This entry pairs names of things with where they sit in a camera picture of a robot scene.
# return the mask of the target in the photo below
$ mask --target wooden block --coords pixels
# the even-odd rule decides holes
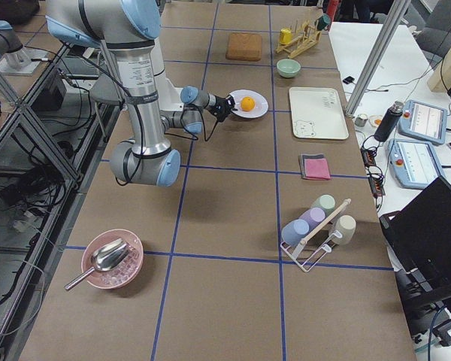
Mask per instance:
[[[230,60],[257,62],[262,56],[262,36],[248,32],[233,32],[229,35],[227,53]]]

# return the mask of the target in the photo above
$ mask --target white plate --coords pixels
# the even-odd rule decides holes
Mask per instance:
[[[232,111],[235,115],[243,118],[257,118],[264,115],[269,108],[268,101],[265,100],[263,96],[253,90],[240,89],[234,90],[231,93],[232,98],[234,98],[236,111]],[[241,101],[246,96],[250,96],[256,102],[256,106],[251,111],[243,111],[241,108]]]

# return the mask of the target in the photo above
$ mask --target pink bowl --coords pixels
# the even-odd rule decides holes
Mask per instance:
[[[92,266],[90,257],[95,250],[118,238],[127,242],[130,247],[130,252],[117,267],[110,271],[93,272],[87,278],[87,282],[94,287],[103,290],[111,290],[113,288],[125,286],[132,281],[141,270],[144,261],[144,247],[142,246],[139,237],[126,229],[112,229],[95,237],[95,239],[87,246],[82,255],[82,272]]]

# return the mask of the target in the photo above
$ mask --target power strip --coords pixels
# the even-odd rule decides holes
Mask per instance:
[[[371,150],[361,148],[361,157],[364,163],[364,167],[372,167],[376,165],[374,153]]]
[[[368,177],[369,187],[371,188],[371,192],[373,193],[374,198],[383,197],[386,195],[384,192],[383,185],[373,176]]]

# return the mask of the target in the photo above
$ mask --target small white cup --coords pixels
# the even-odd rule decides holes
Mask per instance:
[[[339,231],[342,234],[342,237],[334,237],[332,241],[335,244],[348,244],[356,231],[356,220],[348,215],[340,216],[332,225],[329,235],[335,230]]]

